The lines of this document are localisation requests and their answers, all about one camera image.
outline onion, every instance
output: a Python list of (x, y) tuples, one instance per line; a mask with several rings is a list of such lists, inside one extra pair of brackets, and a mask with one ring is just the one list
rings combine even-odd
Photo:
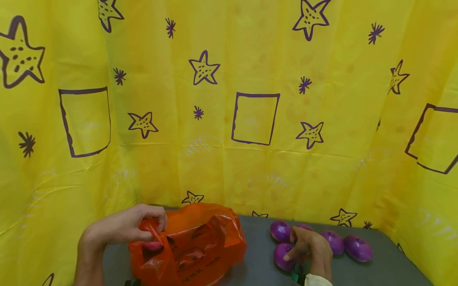
[(309, 230), (311, 232), (313, 232), (313, 228), (311, 226), (309, 226), (308, 224), (305, 224), (305, 223), (300, 223), (297, 225), (297, 227), (300, 227), (300, 228), (303, 228), (303, 229), (306, 229), (306, 230)]
[(343, 242), (347, 253), (356, 261), (368, 262), (374, 257), (371, 246), (360, 237), (349, 235), (344, 238)]
[(148, 249), (149, 251), (158, 251), (162, 249), (164, 246), (160, 242), (153, 241), (153, 242), (144, 243), (143, 247)]
[(330, 230), (323, 231), (320, 234), (329, 242), (334, 255), (341, 255), (344, 253), (345, 244), (340, 235)]
[(274, 221), (270, 225), (270, 234), (280, 243), (288, 243), (291, 234), (291, 227), (284, 221)]
[(288, 243), (280, 243), (273, 251), (273, 260), (275, 264), (285, 271), (293, 270), (293, 262), (285, 261), (283, 257), (293, 249), (293, 246)]

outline star drawing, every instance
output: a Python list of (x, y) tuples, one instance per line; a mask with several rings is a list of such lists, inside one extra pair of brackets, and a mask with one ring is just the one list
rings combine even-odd
[(22, 132), (18, 132), (19, 136), (22, 138), (23, 143), (19, 143), (19, 148), (24, 149), (24, 158), (29, 157), (33, 153), (33, 146), (35, 145), (35, 137), (29, 135), (28, 132), (24, 135)]
[(307, 122), (301, 122), (301, 124), (304, 130), (296, 136), (296, 139), (307, 139), (308, 150), (310, 150), (315, 143), (324, 142), (321, 137), (321, 129), (323, 128), (324, 122), (320, 122), (317, 126), (312, 126)]
[(340, 227), (351, 227), (351, 220), (357, 216), (355, 212), (346, 212), (343, 208), (340, 208), (339, 215), (330, 218), (331, 221), (338, 221)]
[(122, 81), (125, 81), (125, 76), (127, 75), (127, 73), (125, 73), (123, 70), (119, 70), (119, 69), (113, 69), (114, 70), (114, 79), (116, 80), (116, 84), (117, 85), (122, 85), (123, 82)]
[(305, 89), (309, 88), (309, 85), (312, 84), (312, 81), (305, 76), (300, 78), (301, 84), (299, 84), (299, 94), (305, 94)]
[(397, 67), (390, 68), (392, 77), (391, 77), (391, 82), (390, 82), (390, 90), (388, 91), (388, 93), (390, 93), (390, 91), (393, 91), (394, 94), (401, 94), (399, 85), (410, 75), (410, 74), (401, 74), (401, 68), (402, 68), (403, 63), (404, 63), (404, 60), (402, 59), (399, 62)]
[(188, 204), (200, 203), (204, 198), (204, 196), (202, 194), (193, 194), (190, 191), (187, 191), (186, 194), (188, 196), (181, 201), (182, 204), (185, 204), (185, 203), (188, 203)]
[(200, 109), (200, 107), (194, 105), (194, 119), (202, 119), (203, 111)]
[(27, 76), (44, 83), (41, 72), (43, 56), (44, 47), (32, 47), (29, 44), (25, 19), (22, 16), (14, 17), (8, 34), (0, 32), (3, 86), (13, 88)]
[(173, 39), (173, 32), (175, 32), (175, 21), (170, 20), (169, 18), (165, 19), (167, 22), (167, 27), (165, 28), (167, 30), (167, 34), (169, 35), (169, 38)]
[(372, 222), (364, 221), (363, 229), (372, 229), (371, 226), (372, 226)]
[(251, 216), (254, 216), (254, 217), (264, 217), (264, 218), (268, 218), (269, 217), (269, 214), (257, 214), (255, 211), (252, 211), (251, 212)]
[(214, 74), (218, 70), (220, 64), (208, 64), (208, 52), (202, 52), (199, 60), (190, 59), (189, 63), (194, 69), (194, 85), (198, 85), (202, 80), (206, 80), (211, 84), (218, 84)]
[(314, 26), (329, 26), (323, 12), (331, 0), (323, 0), (312, 6), (309, 1), (301, 0), (300, 18), (293, 27), (293, 31), (304, 30), (305, 39), (312, 40)]
[(111, 33), (111, 19), (124, 20), (122, 14), (115, 7), (116, 0), (98, 0), (98, 18), (102, 27)]
[(385, 28), (382, 25), (377, 25), (377, 22), (371, 24), (372, 26), (372, 31), (369, 33), (369, 45), (373, 44), (375, 45), (375, 41), (377, 40), (377, 37), (382, 37), (380, 34), (385, 30)]
[(129, 126), (129, 130), (140, 129), (143, 139), (148, 137), (149, 132), (159, 131), (152, 122), (153, 113), (151, 111), (141, 117), (135, 113), (128, 113), (128, 115), (133, 119), (132, 124)]

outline hand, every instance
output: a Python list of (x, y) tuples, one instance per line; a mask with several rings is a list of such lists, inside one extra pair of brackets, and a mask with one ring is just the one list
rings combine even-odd
[(139, 204), (96, 221), (84, 231), (83, 236), (99, 245), (152, 241), (150, 232), (138, 229), (143, 218), (151, 217), (158, 219), (157, 233), (166, 229), (167, 216), (163, 207)]
[(309, 254), (314, 255), (314, 252), (331, 250), (327, 240), (319, 233), (300, 227), (292, 227), (289, 238), (291, 243), (296, 242), (296, 245), (283, 257), (284, 261), (303, 261)]

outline gray table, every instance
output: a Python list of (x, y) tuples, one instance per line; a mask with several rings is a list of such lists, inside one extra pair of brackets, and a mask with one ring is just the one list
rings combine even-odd
[[(275, 243), (269, 233), (273, 220), (241, 216), (240, 222), (248, 244), (245, 260), (227, 273), (220, 286), (297, 285), (273, 263)], [(290, 224), (296, 225), (297, 222), (291, 221)], [(334, 230), (342, 237), (354, 234), (372, 246), (374, 260), (371, 263), (357, 263), (347, 254), (333, 259), (334, 286), (432, 286), (396, 245), (379, 231), (317, 224), (310, 226), (317, 232)], [(106, 249), (104, 276), (108, 286), (123, 286), (126, 280), (133, 278), (127, 245), (112, 245)]]

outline left hand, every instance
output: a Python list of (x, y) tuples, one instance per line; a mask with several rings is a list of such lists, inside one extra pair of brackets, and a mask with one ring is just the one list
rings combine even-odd
[(141, 231), (138, 226), (144, 218), (150, 217), (158, 219), (157, 233), (166, 229), (167, 215), (163, 207), (139, 204), (96, 221), (84, 231), (83, 236), (99, 245), (149, 242), (153, 240), (153, 235)]

